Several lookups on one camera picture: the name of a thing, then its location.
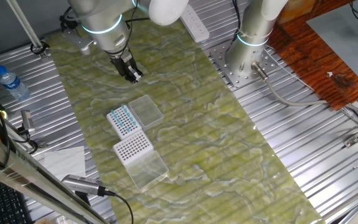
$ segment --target white paper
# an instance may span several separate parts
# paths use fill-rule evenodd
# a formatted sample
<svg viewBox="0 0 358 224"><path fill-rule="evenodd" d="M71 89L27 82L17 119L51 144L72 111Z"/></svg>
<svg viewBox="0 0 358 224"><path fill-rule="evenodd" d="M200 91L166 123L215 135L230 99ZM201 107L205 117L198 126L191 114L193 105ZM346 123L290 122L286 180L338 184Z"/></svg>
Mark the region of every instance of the white paper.
<svg viewBox="0 0 358 224"><path fill-rule="evenodd" d="M85 177L84 147L47 152L45 153L44 167L59 180L68 174Z"/></svg>

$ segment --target transparent plastic lid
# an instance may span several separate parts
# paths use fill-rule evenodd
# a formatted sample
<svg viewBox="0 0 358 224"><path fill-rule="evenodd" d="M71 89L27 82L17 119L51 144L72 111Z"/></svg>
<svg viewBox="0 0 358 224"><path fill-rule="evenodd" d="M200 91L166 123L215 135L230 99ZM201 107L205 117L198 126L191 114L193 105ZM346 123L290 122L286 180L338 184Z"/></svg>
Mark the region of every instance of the transparent plastic lid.
<svg viewBox="0 0 358 224"><path fill-rule="evenodd" d="M161 111L148 95L144 95L139 99L130 102L129 108L143 130L147 130L160 124L164 118Z"/></svg>
<svg viewBox="0 0 358 224"><path fill-rule="evenodd" d="M152 151L140 161L126 167L137 189L145 192L150 186L166 178L168 167L157 151Z"/></svg>

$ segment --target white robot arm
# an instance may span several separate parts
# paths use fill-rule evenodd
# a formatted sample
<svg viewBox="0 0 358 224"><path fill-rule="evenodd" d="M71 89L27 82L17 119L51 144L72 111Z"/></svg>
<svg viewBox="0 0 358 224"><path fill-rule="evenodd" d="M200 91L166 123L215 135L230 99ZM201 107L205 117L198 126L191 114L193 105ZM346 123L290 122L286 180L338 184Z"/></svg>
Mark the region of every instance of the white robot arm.
<svg viewBox="0 0 358 224"><path fill-rule="evenodd" d="M149 14L150 19L161 26L175 22L183 13L188 0L68 0L76 17L68 21L80 21L92 40L81 40L72 30L66 36L76 43L84 54L89 53L89 44L104 50L121 76L137 83L143 73L137 68L128 47L129 29L122 13L137 7Z"/></svg>

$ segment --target metal slat table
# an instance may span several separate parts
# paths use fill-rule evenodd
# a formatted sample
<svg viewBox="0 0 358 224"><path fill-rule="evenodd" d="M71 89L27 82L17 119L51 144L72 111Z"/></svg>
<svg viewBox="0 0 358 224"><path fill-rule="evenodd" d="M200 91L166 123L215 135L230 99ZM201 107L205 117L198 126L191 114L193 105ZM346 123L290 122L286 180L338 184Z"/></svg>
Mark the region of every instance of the metal slat table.
<svg viewBox="0 0 358 224"><path fill-rule="evenodd" d="M244 10L247 1L238 1L240 11ZM190 4L211 33L209 40L200 43L209 55L209 49L229 40L237 27L232 3L230 0L190 0ZM267 52L286 67L272 49ZM14 69L32 92L29 100L17 102L0 85L0 102L9 112L9 121L20 126L20 110L31 110L37 132L33 138L48 143L48 149L40 150L34 157L42 163L45 152L84 146L86 175L98 178L52 58L40 60L25 46L0 55L0 64ZM312 205L328 222L358 203L358 151L346 150L343 145L348 136L358 132L355 122L328 105L299 108L283 105L261 80L235 88L222 71L220 74L252 118L255 128L261 131ZM295 74L282 68L277 68L270 78L278 93L289 100L318 99ZM107 198L92 197L90 202L104 218L114 216ZM59 217L32 199L27 199L27 205L33 220Z"/></svg>

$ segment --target plastic bottle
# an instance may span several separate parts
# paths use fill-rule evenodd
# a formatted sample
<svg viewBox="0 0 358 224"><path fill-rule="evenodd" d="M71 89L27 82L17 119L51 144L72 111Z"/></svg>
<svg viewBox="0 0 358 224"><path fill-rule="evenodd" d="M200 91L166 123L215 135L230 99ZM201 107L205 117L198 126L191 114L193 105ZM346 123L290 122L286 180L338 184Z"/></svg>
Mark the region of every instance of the plastic bottle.
<svg viewBox="0 0 358 224"><path fill-rule="evenodd" d="M26 100L30 96L29 89L20 81L16 73L7 70L2 65L0 65L0 84L17 100Z"/></svg>

